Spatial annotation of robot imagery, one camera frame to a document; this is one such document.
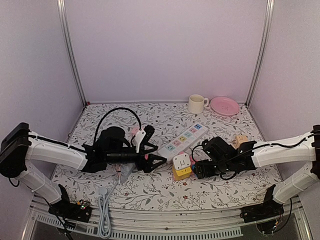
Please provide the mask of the white square adapter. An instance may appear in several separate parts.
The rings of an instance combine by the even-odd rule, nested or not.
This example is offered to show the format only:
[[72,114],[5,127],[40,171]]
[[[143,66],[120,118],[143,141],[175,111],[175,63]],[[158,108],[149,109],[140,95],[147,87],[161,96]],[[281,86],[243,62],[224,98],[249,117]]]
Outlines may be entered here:
[[190,156],[187,153],[176,155],[172,159],[174,169],[177,171],[186,169],[191,166]]

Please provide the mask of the yellow square adapter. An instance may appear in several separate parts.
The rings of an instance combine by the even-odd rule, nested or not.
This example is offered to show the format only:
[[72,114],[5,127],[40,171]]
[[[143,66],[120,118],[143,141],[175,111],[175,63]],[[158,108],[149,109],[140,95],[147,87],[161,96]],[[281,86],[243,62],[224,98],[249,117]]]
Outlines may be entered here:
[[181,170],[176,170],[175,167],[173,166],[172,172],[173,172],[173,180],[180,181],[180,180],[188,178],[191,175],[192,168],[189,166],[189,167],[186,167]]

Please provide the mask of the beige dragon cube adapter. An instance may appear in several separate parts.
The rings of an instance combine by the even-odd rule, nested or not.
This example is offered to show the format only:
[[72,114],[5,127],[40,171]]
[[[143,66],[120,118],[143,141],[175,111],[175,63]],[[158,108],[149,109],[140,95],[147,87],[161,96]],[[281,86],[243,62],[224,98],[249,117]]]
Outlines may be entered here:
[[242,143],[248,142],[248,137],[243,134],[236,134],[233,140],[233,146],[237,149]]

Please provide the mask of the white power strip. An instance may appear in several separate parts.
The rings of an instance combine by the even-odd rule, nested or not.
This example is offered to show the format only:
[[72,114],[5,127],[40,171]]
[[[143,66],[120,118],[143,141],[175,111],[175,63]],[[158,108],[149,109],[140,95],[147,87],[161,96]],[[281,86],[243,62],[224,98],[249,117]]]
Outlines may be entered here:
[[170,163],[176,155],[180,152],[185,152],[189,147],[199,141],[200,138],[202,138],[208,131],[208,127],[196,122],[178,135],[174,140],[160,148],[157,153],[159,156],[166,158],[167,163]]

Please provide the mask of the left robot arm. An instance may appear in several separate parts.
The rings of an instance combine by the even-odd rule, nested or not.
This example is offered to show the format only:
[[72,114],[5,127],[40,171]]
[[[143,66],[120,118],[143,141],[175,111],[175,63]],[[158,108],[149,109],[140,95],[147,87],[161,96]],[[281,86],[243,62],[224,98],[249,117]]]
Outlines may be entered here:
[[31,161],[64,165],[84,173],[104,171],[113,164],[134,164],[139,171],[150,173],[167,162],[165,157],[154,154],[158,146],[149,142],[154,132],[147,125],[129,142],[122,128],[111,126],[92,145],[76,147],[41,136],[22,122],[1,143],[0,173],[25,184],[54,205],[63,217],[70,217],[75,210],[65,189],[51,182]]

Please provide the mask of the aluminium frame post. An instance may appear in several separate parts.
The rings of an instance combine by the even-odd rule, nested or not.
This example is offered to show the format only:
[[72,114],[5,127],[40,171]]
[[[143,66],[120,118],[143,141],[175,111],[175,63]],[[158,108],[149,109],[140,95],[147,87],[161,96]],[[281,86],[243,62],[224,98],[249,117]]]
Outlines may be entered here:
[[253,70],[250,87],[249,87],[248,94],[245,101],[245,105],[247,106],[248,109],[250,108],[253,102],[253,98],[258,85],[260,73],[262,70],[263,60],[266,53],[268,38],[270,35],[271,26],[272,26],[274,6],[275,6],[274,0],[266,1],[266,9],[265,9],[265,16],[264,16],[264,22],[263,22],[263,28],[262,28],[261,41],[259,45],[255,67]]
[[81,83],[81,78],[78,71],[77,62],[76,62],[74,49],[72,45],[72,39],[71,39],[68,18],[67,18],[66,4],[64,0],[57,0],[56,2],[57,2],[59,20],[61,24],[62,35],[65,42],[65,48],[66,48],[67,57],[70,64],[73,80],[75,82],[76,90],[78,92],[81,104],[85,107],[87,105],[87,99],[85,96],[83,85]]

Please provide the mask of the pink cube socket adapter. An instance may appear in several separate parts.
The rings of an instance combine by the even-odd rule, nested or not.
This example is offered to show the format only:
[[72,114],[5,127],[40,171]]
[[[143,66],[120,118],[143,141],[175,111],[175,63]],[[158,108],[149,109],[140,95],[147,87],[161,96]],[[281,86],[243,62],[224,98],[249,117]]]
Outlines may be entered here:
[[132,128],[131,130],[131,136],[135,136],[138,132],[140,131],[140,128],[139,127],[134,127]]

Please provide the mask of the cream ribbed mug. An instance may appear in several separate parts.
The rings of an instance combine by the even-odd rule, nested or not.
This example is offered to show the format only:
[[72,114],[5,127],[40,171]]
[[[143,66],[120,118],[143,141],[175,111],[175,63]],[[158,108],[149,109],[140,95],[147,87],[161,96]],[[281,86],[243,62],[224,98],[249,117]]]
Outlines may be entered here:
[[209,99],[199,94],[189,96],[187,110],[192,114],[200,114],[209,105]]

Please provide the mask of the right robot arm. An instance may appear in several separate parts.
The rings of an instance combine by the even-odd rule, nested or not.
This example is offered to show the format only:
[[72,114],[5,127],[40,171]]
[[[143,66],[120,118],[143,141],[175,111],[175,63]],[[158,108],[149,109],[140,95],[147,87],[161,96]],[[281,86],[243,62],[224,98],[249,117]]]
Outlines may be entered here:
[[234,148],[221,137],[205,140],[202,151],[208,159],[196,161],[193,172],[198,179],[237,175],[268,165],[305,162],[305,165],[286,180],[270,187],[259,206],[262,218],[269,218],[290,198],[320,180],[320,126],[310,132],[276,141],[247,141]]

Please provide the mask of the grey small power strip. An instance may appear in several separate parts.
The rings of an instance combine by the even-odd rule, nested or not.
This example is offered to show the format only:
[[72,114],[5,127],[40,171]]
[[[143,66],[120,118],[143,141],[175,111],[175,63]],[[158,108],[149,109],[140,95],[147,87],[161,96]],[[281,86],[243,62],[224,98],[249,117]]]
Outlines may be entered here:
[[119,164],[117,167],[118,183],[124,183],[135,167],[133,163]]

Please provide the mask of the left aluminium frame post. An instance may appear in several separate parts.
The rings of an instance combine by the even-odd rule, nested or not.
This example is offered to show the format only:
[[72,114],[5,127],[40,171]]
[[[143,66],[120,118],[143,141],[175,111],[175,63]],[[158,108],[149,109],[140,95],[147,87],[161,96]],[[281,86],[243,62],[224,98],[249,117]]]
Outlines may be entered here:
[[68,18],[67,18],[66,4],[64,0],[57,0],[56,2],[57,2],[59,20],[61,24],[62,35],[65,42],[65,48],[66,48],[67,57],[70,64],[73,80],[75,82],[76,90],[78,92],[81,104],[85,107],[87,105],[87,99],[85,96],[83,85],[81,83],[81,78],[78,71],[77,62],[76,62],[74,49],[72,45],[72,39],[71,39]]

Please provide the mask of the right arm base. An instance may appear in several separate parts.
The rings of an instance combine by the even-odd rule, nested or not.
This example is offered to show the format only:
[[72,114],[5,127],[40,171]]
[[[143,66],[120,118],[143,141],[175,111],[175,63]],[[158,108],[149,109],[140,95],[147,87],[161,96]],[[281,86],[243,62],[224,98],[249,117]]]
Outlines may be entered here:
[[264,222],[256,225],[258,231],[263,235],[273,235],[281,231],[288,224],[291,218],[293,203],[292,199],[290,198],[290,209],[288,217],[285,223],[281,227],[278,227],[285,211],[283,203],[277,203],[273,200],[273,191],[275,187],[276,185],[274,184],[267,189],[262,203],[242,207],[241,213],[239,215],[245,223],[256,222],[278,216],[278,219],[275,219],[272,223]]

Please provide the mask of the front aluminium rail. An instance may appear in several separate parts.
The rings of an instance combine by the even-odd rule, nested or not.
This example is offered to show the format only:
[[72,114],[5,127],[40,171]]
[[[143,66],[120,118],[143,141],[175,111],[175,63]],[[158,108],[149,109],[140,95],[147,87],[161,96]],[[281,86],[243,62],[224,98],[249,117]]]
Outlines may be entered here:
[[[99,209],[93,207],[88,223],[71,220],[69,236],[48,205],[35,196],[28,209],[23,240],[97,240]],[[111,208],[112,240],[313,240],[298,197],[284,205],[275,233],[267,234],[276,217],[245,222],[241,207],[151,211]]]

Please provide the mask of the cyan square adapter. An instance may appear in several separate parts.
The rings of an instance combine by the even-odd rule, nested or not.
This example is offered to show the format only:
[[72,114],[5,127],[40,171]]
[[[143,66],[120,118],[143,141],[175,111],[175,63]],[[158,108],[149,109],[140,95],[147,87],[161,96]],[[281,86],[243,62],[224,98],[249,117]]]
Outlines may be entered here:
[[196,169],[196,165],[195,165],[195,164],[193,164],[193,165],[191,166],[191,170],[192,170],[192,173],[193,173],[195,176],[197,176],[197,169]]

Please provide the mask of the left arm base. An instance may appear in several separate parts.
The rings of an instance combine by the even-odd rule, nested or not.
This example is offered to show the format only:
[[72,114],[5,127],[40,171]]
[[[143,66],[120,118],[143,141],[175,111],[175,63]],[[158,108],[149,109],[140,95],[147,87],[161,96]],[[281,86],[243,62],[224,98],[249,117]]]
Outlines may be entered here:
[[91,203],[87,200],[79,200],[77,203],[70,202],[66,189],[58,184],[61,190],[61,200],[55,204],[50,204],[48,212],[52,215],[88,223],[92,214]]

